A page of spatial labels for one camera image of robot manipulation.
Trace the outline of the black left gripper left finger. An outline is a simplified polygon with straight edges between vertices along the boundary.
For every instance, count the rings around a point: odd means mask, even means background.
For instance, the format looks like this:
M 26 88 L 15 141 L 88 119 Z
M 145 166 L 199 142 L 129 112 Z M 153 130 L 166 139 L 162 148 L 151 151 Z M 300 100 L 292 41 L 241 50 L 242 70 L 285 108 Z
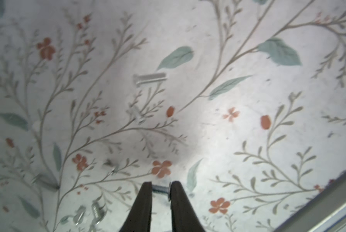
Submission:
M 144 182 L 120 232 L 149 232 L 152 213 L 152 183 Z

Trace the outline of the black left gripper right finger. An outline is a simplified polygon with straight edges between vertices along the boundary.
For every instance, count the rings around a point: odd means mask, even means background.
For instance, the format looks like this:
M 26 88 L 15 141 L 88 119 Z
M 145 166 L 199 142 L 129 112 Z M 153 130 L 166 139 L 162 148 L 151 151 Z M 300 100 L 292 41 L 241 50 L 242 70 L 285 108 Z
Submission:
M 173 232 L 205 232 L 179 181 L 171 184 L 170 201 Z

